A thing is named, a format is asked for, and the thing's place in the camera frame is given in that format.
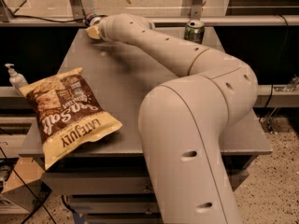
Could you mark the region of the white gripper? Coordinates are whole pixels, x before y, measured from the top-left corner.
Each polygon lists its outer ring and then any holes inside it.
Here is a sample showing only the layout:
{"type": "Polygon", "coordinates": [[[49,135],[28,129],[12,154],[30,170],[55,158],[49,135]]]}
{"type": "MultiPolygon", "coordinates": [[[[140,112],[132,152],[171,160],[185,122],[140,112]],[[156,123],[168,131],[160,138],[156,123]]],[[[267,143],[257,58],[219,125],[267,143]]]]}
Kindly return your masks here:
{"type": "Polygon", "coordinates": [[[108,28],[110,22],[111,22],[110,16],[102,17],[98,23],[98,27],[94,25],[86,29],[87,35],[92,39],[102,38],[105,41],[111,41],[112,38],[108,34],[108,28]]]}

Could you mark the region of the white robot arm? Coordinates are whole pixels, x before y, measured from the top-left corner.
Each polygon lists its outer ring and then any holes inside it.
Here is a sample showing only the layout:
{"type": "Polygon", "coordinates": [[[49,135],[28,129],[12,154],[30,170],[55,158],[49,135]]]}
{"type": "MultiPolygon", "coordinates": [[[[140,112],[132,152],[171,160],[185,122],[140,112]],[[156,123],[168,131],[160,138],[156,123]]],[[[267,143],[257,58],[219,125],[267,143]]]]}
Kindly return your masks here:
{"type": "Polygon", "coordinates": [[[258,81],[239,59],[155,30],[131,14],[85,18],[94,39],[142,49],[175,74],[151,90],[138,130],[164,224],[243,224],[220,150],[253,108],[258,81]]]}

